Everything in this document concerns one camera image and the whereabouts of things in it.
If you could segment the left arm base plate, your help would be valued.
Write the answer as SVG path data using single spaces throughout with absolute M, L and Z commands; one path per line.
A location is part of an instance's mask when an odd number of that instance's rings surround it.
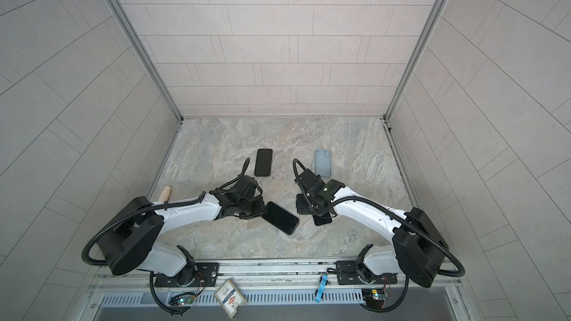
M 184 267 L 173 277 L 163 274 L 154 276 L 154 286 L 159 288 L 204 288 L 214 287 L 217 282 L 220 264 L 199 262 L 193 267 Z

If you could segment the right circuit board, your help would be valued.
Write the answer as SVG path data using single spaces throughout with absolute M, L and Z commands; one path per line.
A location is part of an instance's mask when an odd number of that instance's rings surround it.
M 361 290 L 362 300 L 364 304 L 362 307 L 369 311 L 380 312 L 388 300 L 389 294 L 385 289 L 369 289 Z

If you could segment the aluminium corner rail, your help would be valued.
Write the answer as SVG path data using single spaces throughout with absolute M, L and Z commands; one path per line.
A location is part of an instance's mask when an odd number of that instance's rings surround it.
M 443 14 L 443 10 L 445 9 L 446 3 L 448 0 L 435 0 L 434 5 L 429 12 L 428 18 L 422 28 L 421 34 L 419 39 L 414 47 L 413 53 L 405 67 L 404 73 L 399 81 L 399 85 L 397 86 L 396 93 L 393 99 L 390 102 L 388 111 L 385 115 L 385 121 L 389 123 L 392 116 L 394 116 L 396 112 L 397 105 L 401 100 L 404 91 L 409 83 L 413 72 L 418 65 L 422 53 L 425 50 L 429 39 L 431 38 L 432 33 L 434 32 L 435 27 L 437 26 L 437 22 L 439 21 L 441 15 Z
M 141 64 L 145 68 L 147 74 L 150 76 L 153 83 L 156 85 L 157 89 L 160 91 L 163 98 L 166 100 L 167 105 L 170 107 L 171 111 L 175 115 L 176 119 L 179 123 L 181 123 L 184 118 L 182 117 L 180 111 L 178 110 L 177 105 L 174 102 L 171 94 L 168 92 L 167 87 L 164 84 L 156 66 L 151 60 L 151 57 L 145 49 L 141 38 L 136 33 L 135 28 L 130 22 L 126 11 L 123 9 L 119 0 L 105 0 L 109 9 L 111 10 L 113 16 L 115 17 L 120 29 L 125 34 L 126 38 L 129 40 L 135 54 L 137 55 L 138 59 L 141 61 Z

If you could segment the black phone right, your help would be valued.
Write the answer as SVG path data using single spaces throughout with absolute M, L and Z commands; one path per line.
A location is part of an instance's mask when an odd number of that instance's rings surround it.
M 331 224 L 332 223 L 332 217 L 329 213 L 324 214 L 324 215 L 314 215 L 312 218 L 313 218 L 315 226 L 322 226 L 325 224 Z

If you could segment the aluminium front rail frame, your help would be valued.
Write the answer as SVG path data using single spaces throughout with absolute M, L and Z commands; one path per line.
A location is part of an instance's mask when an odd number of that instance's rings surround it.
M 99 270 L 71 314 L 73 320 L 169 320 L 170 298 L 196 293 L 184 309 L 185 320 L 475 320 L 459 279 L 439 276 L 430 288 L 409 282 L 397 273 L 395 285 L 339 285 L 329 273 L 336 259 L 202 260 L 220 264 L 214 287 L 159 288 L 154 277 L 136 271 L 113 276 Z M 322 274 L 328 285 L 320 303 L 315 292 Z M 214 297 L 231 279 L 247 303 L 230 318 Z M 362 307 L 361 290 L 385 289 L 389 297 L 380 312 Z

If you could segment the wooden rolling pin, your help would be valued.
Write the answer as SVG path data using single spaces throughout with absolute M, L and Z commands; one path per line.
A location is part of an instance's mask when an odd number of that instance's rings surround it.
M 170 196 L 172 193 L 172 187 L 171 186 L 166 186 L 165 188 L 163 188 L 159 198 L 158 198 L 158 203 L 165 203 L 168 202 L 170 200 Z

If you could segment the aluminium corner rail left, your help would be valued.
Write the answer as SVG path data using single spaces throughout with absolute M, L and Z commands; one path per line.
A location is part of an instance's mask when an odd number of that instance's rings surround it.
M 184 118 L 182 117 L 180 111 L 178 110 L 177 105 L 174 102 L 171 94 L 168 92 L 167 87 L 164 84 L 156 66 L 151 60 L 151 57 L 145 49 L 141 38 L 136 33 L 135 28 L 130 22 L 126 11 L 123 9 L 119 0 L 105 0 L 109 9 L 111 10 L 113 16 L 115 17 L 120 29 L 125 34 L 126 38 L 129 40 L 135 54 L 137 55 L 138 59 L 141 61 L 141 64 L 145 68 L 147 74 L 150 76 L 153 83 L 156 85 L 157 89 L 160 91 L 163 98 L 166 100 L 167 105 L 170 107 L 171 111 L 175 115 L 176 119 L 179 123 L 181 123 Z

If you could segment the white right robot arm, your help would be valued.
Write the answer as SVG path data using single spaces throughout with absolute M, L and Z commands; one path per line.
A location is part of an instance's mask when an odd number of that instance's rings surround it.
M 448 246 L 426 213 L 418 208 L 395 210 L 366 199 L 340 181 L 324 182 L 310 169 L 294 172 L 297 195 L 304 214 L 324 217 L 336 214 L 374 230 L 389 245 L 367 245 L 349 274 L 365 284 L 380 282 L 386 273 L 403 273 L 424 288 L 433 284 Z

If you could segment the blue clip tag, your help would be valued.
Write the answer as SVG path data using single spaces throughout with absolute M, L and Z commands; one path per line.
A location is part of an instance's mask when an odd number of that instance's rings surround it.
M 324 296 L 324 291 L 328 285 L 328 275 L 322 274 L 320 278 L 320 284 L 317 291 L 315 292 L 315 302 L 320 303 Z

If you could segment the black phone case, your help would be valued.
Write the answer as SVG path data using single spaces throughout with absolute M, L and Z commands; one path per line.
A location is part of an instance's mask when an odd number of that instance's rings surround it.
M 299 218 L 274 202 L 268 202 L 262 218 L 287 236 L 291 236 L 299 225 Z
M 272 173 L 272 149 L 258 149 L 254 175 L 257 177 L 269 177 Z

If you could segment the circuit board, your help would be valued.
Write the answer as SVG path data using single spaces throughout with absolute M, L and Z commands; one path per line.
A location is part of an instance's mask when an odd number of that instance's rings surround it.
M 388 300 L 389 294 L 385 289 L 369 289 L 361 290 L 362 300 L 364 304 L 362 307 L 369 311 L 380 312 Z
M 194 292 L 184 292 L 182 294 L 177 294 L 170 298 L 169 306 L 172 307 L 190 307 L 196 299 L 196 293 Z

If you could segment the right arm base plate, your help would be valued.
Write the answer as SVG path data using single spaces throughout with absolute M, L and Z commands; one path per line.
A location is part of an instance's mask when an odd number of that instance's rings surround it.
M 375 275 L 364 264 L 358 264 L 356 261 L 337 261 L 329 273 L 336 275 L 339 285 L 395 285 L 398 283 L 395 273 Z

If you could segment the aluminium corner rail right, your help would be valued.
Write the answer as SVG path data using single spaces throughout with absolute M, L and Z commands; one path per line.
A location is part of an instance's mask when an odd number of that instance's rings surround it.
M 409 83 L 413 72 L 418 65 L 422 53 L 425 50 L 429 39 L 431 38 L 432 33 L 434 32 L 435 27 L 437 26 L 437 22 L 439 21 L 441 15 L 443 14 L 443 10 L 445 9 L 446 3 L 448 0 L 435 0 L 434 5 L 429 12 L 428 18 L 422 28 L 421 34 L 419 39 L 414 47 L 413 53 L 405 67 L 404 73 L 399 81 L 399 85 L 397 86 L 396 93 L 393 99 L 390 102 L 388 111 L 385 115 L 385 121 L 389 123 L 392 116 L 394 116 L 396 112 L 397 105 L 401 100 L 404 91 Z

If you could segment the light blue phone case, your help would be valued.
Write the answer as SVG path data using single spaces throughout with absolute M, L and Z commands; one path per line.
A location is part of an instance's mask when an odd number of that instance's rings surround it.
M 329 178 L 332 174 L 331 152 L 329 150 L 316 150 L 315 152 L 315 173 L 324 178 Z

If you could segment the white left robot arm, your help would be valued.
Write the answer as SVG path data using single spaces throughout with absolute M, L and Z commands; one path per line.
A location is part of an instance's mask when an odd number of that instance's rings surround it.
M 107 266 L 115 276 L 144 270 L 187 284 L 196 270 L 192 256 L 181 246 L 159 242 L 160 235 L 203 221 L 257 218 L 264 208 L 262 188 L 247 175 L 192 199 L 152 203 L 142 196 L 129 202 L 92 237 L 82 251 L 82 260 Z

